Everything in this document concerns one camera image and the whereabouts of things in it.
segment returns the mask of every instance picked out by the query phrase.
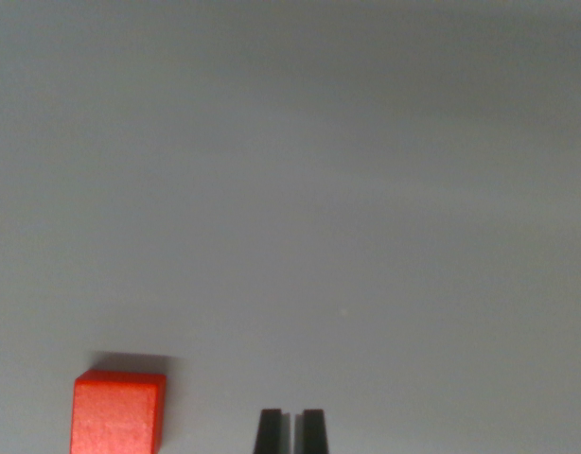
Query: red block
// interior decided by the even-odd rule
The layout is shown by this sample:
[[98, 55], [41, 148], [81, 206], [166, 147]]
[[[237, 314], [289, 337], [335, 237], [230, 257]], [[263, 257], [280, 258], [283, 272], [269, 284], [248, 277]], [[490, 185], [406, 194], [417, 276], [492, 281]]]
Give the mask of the red block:
[[88, 371], [74, 384], [70, 454], [156, 454], [167, 378]]

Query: red cube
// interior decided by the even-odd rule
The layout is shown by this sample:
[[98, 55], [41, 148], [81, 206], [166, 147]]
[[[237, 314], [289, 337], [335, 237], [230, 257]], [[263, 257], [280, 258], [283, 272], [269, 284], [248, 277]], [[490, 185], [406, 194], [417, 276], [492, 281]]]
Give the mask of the red cube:
[[167, 378], [88, 371], [74, 384], [70, 454], [156, 454]]

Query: white surface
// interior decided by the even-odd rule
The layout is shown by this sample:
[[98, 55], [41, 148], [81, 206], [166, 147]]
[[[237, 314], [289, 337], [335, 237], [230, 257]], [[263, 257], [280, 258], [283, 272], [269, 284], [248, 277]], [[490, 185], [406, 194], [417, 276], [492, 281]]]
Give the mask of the white surface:
[[177, 358], [162, 454], [264, 407], [581, 454], [581, 2], [38, 3], [0, 3], [0, 453], [66, 452], [105, 350]]

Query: wooden block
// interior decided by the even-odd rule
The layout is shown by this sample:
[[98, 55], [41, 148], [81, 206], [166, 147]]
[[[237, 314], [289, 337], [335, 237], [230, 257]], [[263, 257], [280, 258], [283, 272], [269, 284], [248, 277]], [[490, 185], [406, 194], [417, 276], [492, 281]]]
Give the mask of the wooden block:
[[167, 378], [88, 371], [76, 379], [70, 454], [156, 454]]

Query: white backdrop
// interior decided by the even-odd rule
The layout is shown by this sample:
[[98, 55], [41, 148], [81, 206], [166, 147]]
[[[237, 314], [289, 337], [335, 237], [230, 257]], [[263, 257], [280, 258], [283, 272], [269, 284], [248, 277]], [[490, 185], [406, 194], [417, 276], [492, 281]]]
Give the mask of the white backdrop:
[[0, 453], [105, 351], [162, 454], [581, 454], [581, 2], [510, 3], [0, 2]]

